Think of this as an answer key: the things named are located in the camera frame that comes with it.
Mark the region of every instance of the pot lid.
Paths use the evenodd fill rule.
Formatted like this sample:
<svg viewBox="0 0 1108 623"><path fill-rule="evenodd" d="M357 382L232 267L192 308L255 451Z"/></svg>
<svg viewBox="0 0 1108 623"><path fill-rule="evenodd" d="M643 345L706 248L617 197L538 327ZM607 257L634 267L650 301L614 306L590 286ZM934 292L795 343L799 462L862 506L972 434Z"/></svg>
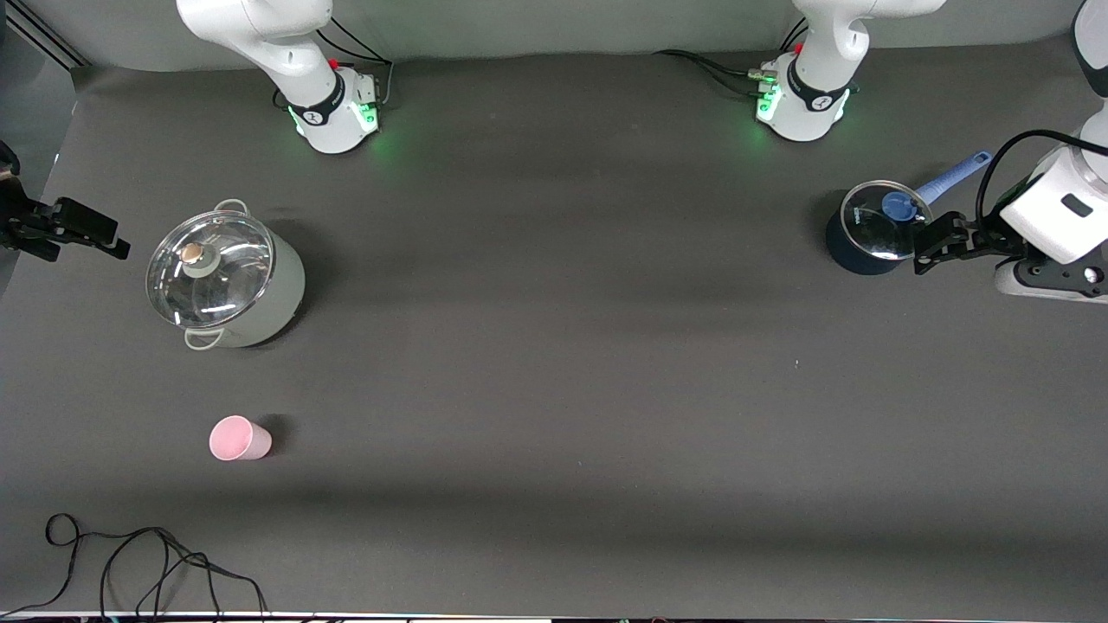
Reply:
<svg viewBox="0 0 1108 623"><path fill-rule="evenodd" d="M899 261L915 255L915 229L931 222L931 208L915 191L896 182L866 182L842 202L842 229L872 257Z"/></svg>
<svg viewBox="0 0 1108 623"><path fill-rule="evenodd" d="M146 269L146 294L170 323L213 327L248 309L273 268L274 242L265 225L217 210L189 218L162 241Z"/></svg>

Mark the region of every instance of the cable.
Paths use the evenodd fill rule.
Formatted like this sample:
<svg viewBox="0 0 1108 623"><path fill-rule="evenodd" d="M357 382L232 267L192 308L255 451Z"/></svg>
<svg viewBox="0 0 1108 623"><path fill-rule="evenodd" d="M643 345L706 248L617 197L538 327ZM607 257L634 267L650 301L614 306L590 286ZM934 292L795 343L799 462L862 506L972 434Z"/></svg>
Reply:
<svg viewBox="0 0 1108 623"><path fill-rule="evenodd" d="M731 93L737 93L739 95L749 96L749 98L760 98L761 96L761 93L736 88L733 84L727 82L726 80L722 79L722 76L720 76L720 75L718 75L716 73L716 71L718 71L718 72L724 73L725 75L728 75L728 76L731 76L731 78L747 78L747 72L746 71L740 71L740 70L731 69L731 68L726 67L726 65L721 65L721 64L717 63L716 61L712 61L711 59L706 59L705 57L701 57L700 54L695 54L695 53L688 52L686 50L673 50L673 49L670 49L670 50L659 50L659 51L655 52L655 54L663 54L663 55L666 55L666 57L679 57L679 58L683 58L683 59L688 59L688 60L693 61L698 68L702 69L708 74L708 76L711 78L717 84L719 84L724 89L727 89Z"/></svg>
<svg viewBox="0 0 1108 623"><path fill-rule="evenodd" d="M800 18L800 20L798 20L797 23L794 23L792 25L792 30L790 30L789 34L786 34L784 39L781 40L781 44L778 47L778 50L780 50L780 51L783 52L784 49L789 47L789 40L790 39L792 39L793 37L800 37L800 32L803 32L803 30L800 31L800 32L797 32L797 29L800 28L806 21L808 21L808 18Z"/></svg>
<svg viewBox="0 0 1108 623"><path fill-rule="evenodd" d="M988 183L993 178L993 173L996 171L996 165L1001 163L1001 159L1004 154L1008 153L1008 150L1014 147L1016 143L1019 143L1024 139L1030 139L1032 136L1043 136L1045 139L1053 139L1059 143L1066 143L1085 150L1087 152L1092 152L1098 155L1108 156L1108 147L1104 145L1098 145L1096 143L1090 143L1088 141L1083 141L1069 134L1063 134L1061 132L1056 132L1054 130L1028 130L1027 132L1020 132L1008 142L1005 143L993 156L993 162L988 163L988 167L985 168L985 174L981 178L981 185L977 186L977 200L974 202L974 215L977 219L977 229L984 235L985 242L989 248L996 249L996 238L993 237L993 233L984 227L985 225L985 193L988 191Z"/></svg>
<svg viewBox="0 0 1108 623"><path fill-rule="evenodd" d="M695 52L689 52L688 50L675 50L670 48L667 50L658 50L657 52L655 52L655 54L663 54L666 57L680 57L683 59L688 59L694 63L710 67L711 69L726 73L728 75L733 75L736 78L747 76L747 72L745 70L731 69L727 65L721 65L709 58L702 57Z"/></svg>
<svg viewBox="0 0 1108 623"><path fill-rule="evenodd" d="M800 32L798 32L798 33L793 34L792 37L790 37L788 39L788 41L786 41L784 47L781 48L781 51L783 52L784 50L788 50L792 45L792 42L796 41L801 34L803 34L806 32L808 32L808 27L807 25L804 28L800 29Z"/></svg>
<svg viewBox="0 0 1108 623"><path fill-rule="evenodd" d="M331 48L335 48L336 50L338 50L339 52L342 52L343 54L349 54L349 55L351 55L351 57L353 57L356 59L361 59L363 61L369 61L371 63L382 63L382 64L388 64L389 63L389 61L382 61L381 59L377 59L377 58L372 58L372 57L367 57L365 54L359 54L357 52L351 52L350 50L347 50L346 48L343 48L343 47L339 45L338 43L336 43L336 42L331 41L330 39L328 39L327 35L324 34L324 31L321 31L321 30L317 30L316 34L318 34L320 39L322 39L324 41L326 41L328 45L330 45Z"/></svg>
<svg viewBox="0 0 1108 623"><path fill-rule="evenodd" d="M369 45L366 45L365 43L362 43L361 39L358 39L357 37L355 37L353 33L350 32L349 30L347 30L345 25L342 25L341 23L339 23L339 20L337 20L334 17L331 17L331 23L334 23L335 25L339 27L339 30L341 30L342 32L345 32L346 35L349 37L351 40L353 40L355 43L361 45L361 48L363 50L366 50L370 54L373 54L375 57L377 57L377 59L379 61L381 61L382 63L388 63L388 64L392 63L392 61L390 61L390 60L386 59L384 57L378 54L377 50L375 50L375 49L370 48Z"/></svg>
<svg viewBox="0 0 1108 623"><path fill-rule="evenodd" d="M389 63L389 76L384 80L384 98L381 99L382 106L389 103L389 98L392 96L392 70L396 68L396 63Z"/></svg>
<svg viewBox="0 0 1108 623"><path fill-rule="evenodd" d="M361 48L363 50L366 50L367 52L369 52L370 54L373 54L373 57L371 58L371 57L367 57L365 54L359 54L359 53L356 53L356 52L351 52L350 50L347 50L346 48L342 48L342 47L338 45L337 43L335 43L334 41L331 41L330 39L328 39L327 35L324 34L321 30L317 30L316 34L319 34L319 38L322 39L324 41L326 41L328 45L330 45L331 48L335 48L339 52L342 52L345 54L349 54L351 57L355 57L356 59L361 59L363 61L369 61L369 62L373 62L373 63L380 63L380 64L383 64L383 65L386 65L386 67L389 68L388 78L386 78L386 80L384 80L384 98L382 98L381 101L380 101L381 105L387 104L389 102L389 98L392 96L392 71L396 68L396 63L393 63L389 59L386 59L381 54L378 54L377 50L370 48L369 45L366 45L366 43L361 39L358 39L352 32L350 32L349 30L347 30L347 28L345 25L342 25L339 22L339 20L337 20L337 19L335 19L332 17L331 18L331 22L336 27L338 27L338 29L341 30L347 37L349 37L351 40L353 40L355 43L357 43L358 45L361 45ZM276 103L277 103L277 96L274 95L274 104L276 105Z"/></svg>
<svg viewBox="0 0 1108 623"><path fill-rule="evenodd" d="M70 522L70 525L73 527L72 539L69 539L66 541L58 541L54 539L53 537L54 523L59 519L65 519L66 521ZM170 532L164 528L156 525L140 528L138 530L135 530L133 532L127 532L126 534L109 534L105 532L82 532L80 525L76 522L76 518L74 518L69 513L60 512L50 515L50 519L47 520L45 538L47 542L55 548L72 547L70 550L69 565L65 571L65 581L62 582L61 588L58 589L58 592L54 594L54 596L50 598L49 600L41 603L28 604L22 607L17 607L16 610L10 610L8 612L4 612L3 614L0 614L0 619L6 619L18 612L23 612L24 610L30 610L33 607L43 607L61 599L62 594L65 593L65 590L69 589L70 583L73 581L73 568L76 564L76 553L81 547L81 542L90 537L98 537L101 539L111 539L111 540L123 539L123 542L120 543L120 545L115 548L115 551L112 552L112 555L107 558L107 562L104 563L104 569L100 574L100 617L101 620L107 620L107 614L105 612L106 609L104 605L104 593L107 586L107 578L112 571L112 563L115 562L115 558L120 555L120 552L122 552L124 548L126 548L132 541L144 534L154 534L162 541L162 548L163 548L162 575L157 579L157 582L155 582L154 585L151 586L151 590L146 591L146 594L144 594L142 599L138 600L138 603L135 604L136 616L140 615L140 610L142 609L142 604L146 601L147 598L150 598L151 593L153 592L154 611L153 615L151 616L151 622L156 623L157 613L158 610L161 609L162 586L164 585L165 581L170 578L170 575L172 575L173 572L176 571L177 568L181 566L182 564L202 569L207 573L208 593L212 596L212 605L214 606L217 617L219 613L223 612L223 609L219 607L219 601L216 599L215 595L215 583L213 582L212 578L213 574L223 575L224 578L229 578L233 580L242 580L244 582L249 583L254 588L255 595L257 595L258 599L258 614L265 616L265 613L269 611L269 606L266 604L265 595L261 594L261 588L258 585L257 582L245 575L239 575L237 573L233 573L230 571L227 571L226 569L223 569L222 566L209 561L207 555L205 555L202 552L194 552L188 548L185 548L184 545L181 544L179 541L177 541L177 538L174 537L172 532ZM175 554L177 554L178 558L177 562L174 563L172 566L170 566L171 550Z"/></svg>
<svg viewBox="0 0 1108 623"><path fill-rule="evenodd" d="M283 106L283 105L280 105L280 104L277 103L277 95L284 96L284 94L280 92L280 88L279 86L276 88L276 89L274 89L273 98L269 98L269 101L273 102L273 105L274 105L275 109L277 109L279 111L283 111L283 110L286 109L286 106L288 106L288 100L285 100L285 105Z"/></svg>

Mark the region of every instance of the white pot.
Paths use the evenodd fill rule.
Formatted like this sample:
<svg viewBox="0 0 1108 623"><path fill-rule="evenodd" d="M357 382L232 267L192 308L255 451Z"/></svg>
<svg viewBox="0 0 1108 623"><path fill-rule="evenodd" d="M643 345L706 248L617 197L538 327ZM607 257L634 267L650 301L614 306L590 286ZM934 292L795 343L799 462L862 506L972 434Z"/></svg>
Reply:
<svg viewBox="0 0 1108 623"><path fill-rule="evenodd" d="M245 237L240 242L235 235ZM250 216L246 204L226 200L162 241L147 270L147 289L155 309L185 329L188 348L250 346L293 319L304 298L304 265L288 243Z"/></svg>

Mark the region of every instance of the pink cup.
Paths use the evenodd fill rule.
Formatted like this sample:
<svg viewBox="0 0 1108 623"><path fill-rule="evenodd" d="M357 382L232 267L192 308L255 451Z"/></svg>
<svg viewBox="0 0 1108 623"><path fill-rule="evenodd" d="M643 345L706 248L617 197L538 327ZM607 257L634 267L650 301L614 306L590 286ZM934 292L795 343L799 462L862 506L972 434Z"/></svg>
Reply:
<svg viewBox="0 0 1108 623"><path fill-rule="evenodd" d="M208 449L220 461L260 459L269 451L273 442L268 430L243 416L223 418L208 436Z"/></svg>

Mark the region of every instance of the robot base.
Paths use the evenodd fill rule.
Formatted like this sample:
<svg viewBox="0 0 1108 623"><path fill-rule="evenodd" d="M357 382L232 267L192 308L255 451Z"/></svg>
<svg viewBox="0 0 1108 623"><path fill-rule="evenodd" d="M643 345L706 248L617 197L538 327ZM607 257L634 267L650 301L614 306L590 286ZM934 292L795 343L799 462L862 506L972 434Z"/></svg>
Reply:
<svg viewBox="0 0 1108 623"><path fill-rule="evenodd" d="M362 75L350 68L339 68L336 74L346 83L342 103L331 113L327 123L309 125L289 113L296 121L296 131L308 140L317 152L340 154L358 146L366 137L377 132L377 88L373 76Z"/></svg>
<svg viewBox="0 0 1108 623"><path fill-rule="evenodd" d="M1030 296L1035 298L1050 298L1054 300L1070 300L1074 303L1099 303L1108 304L1108 296L1089 298L1078 292L1067 292L1046 288L1033 288L1019 283L1016 278L1015 263L1004 264L993 274L993 284L1003 294L1014 296Z"/></svg>
<svg viewBox="0 0 1108 623"><path fill-rule="evenodd" d="M808 104L792 91L789 81L781 78L786 75L789 64L796 58L797 54L787 52L762 63L761 69L776 71L779 78L777 84L759 101L755 119L790 141L807 143L827 134L831 125L842 119L842 108L850 98L850 90L825 111L808 110Z"/></svg>

